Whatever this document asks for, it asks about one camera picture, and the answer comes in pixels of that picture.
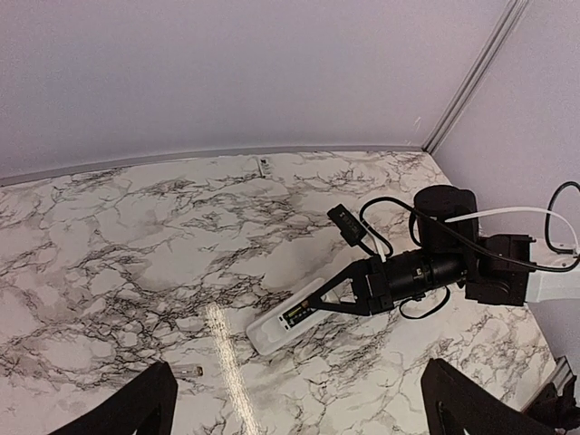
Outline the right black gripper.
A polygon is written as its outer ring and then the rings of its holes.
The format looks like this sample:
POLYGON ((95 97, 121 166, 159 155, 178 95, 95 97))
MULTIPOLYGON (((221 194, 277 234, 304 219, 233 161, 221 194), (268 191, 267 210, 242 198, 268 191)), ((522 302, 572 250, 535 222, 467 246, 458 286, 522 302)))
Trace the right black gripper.
POLYGON ((394 308, 391 289, 383 262, 379 257, 356 260, 319 287, 307 298, 308 303, 317 310, 328 312, 369 316, 390 312, 394 308), (324 297, 343 282, 351 281, 353 296, 361 302, 332 303, 324 297))

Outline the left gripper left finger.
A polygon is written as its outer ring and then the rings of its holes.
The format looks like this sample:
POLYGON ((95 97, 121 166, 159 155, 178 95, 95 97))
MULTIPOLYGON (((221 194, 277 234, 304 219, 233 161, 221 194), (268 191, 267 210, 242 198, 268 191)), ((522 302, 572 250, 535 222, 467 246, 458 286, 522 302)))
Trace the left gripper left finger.
POLYGON ((155 362, 109 399, 55 434, 170 435, 178 384, 166 362, 155 362))

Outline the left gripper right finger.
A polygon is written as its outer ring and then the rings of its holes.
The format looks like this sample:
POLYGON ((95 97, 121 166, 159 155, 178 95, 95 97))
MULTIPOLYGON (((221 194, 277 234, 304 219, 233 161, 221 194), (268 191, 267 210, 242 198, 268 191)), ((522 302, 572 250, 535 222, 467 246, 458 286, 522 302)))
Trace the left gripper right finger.
POLYGON ((438 358, 429 360, 420 386, 430 434, 554 434, 516 411, 438 358))

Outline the clear handled screwdriver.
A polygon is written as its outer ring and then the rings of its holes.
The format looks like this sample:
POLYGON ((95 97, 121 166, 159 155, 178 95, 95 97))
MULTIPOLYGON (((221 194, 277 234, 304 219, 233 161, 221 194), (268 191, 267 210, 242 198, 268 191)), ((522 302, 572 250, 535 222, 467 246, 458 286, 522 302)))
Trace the clear handled screwdriver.
POLYGON ((174 373, 176 373, 178 377, 197 378, 204 374, 204 370, 203 367, 198 364, 185 364, 176 365, 174 367, 174 373))

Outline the battery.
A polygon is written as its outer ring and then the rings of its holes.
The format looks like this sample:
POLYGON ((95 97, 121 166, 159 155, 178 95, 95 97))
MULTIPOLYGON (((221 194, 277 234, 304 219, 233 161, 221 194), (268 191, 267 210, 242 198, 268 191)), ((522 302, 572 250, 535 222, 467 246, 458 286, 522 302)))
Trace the battery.
POLYGON ((312 315, 314 312, 315 309, 311 307, 302 307, 299 305, 284 313, 283 317, 289 324, 297 324, 312 315))

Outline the white remote control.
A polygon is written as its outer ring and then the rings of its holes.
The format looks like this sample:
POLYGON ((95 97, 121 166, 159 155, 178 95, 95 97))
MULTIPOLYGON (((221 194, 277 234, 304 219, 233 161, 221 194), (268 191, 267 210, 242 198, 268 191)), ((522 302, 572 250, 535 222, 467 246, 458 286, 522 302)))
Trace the white remote control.
POLYGON ((278 351, 331 315, 328 311, 302 305, 323 284, 322 278, 316 278, 246 328, 246 336, 259 354, 269 355, 278 351))

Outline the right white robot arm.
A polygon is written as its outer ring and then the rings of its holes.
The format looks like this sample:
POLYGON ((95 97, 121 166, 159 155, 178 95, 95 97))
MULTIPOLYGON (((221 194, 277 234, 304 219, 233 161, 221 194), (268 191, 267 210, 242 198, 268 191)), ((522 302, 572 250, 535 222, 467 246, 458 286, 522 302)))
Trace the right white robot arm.
POLYGON ((561 276, 579 267, 578 247, 553 253, 572 257, 568 266, 543 266, 531 259, 531 236, 479 234, 475 194, 468 189, 436 185, 420 190, 407 203, 383 196, 362 206, 392 203, 409 212, 409 232, 417 249, 386 257, 370 254, 348 265, 299 303, 307 311, 370 316, 401 310, 432 290, 457 285, 469 300, 483 305, 521 306, 531 277, 561 276))

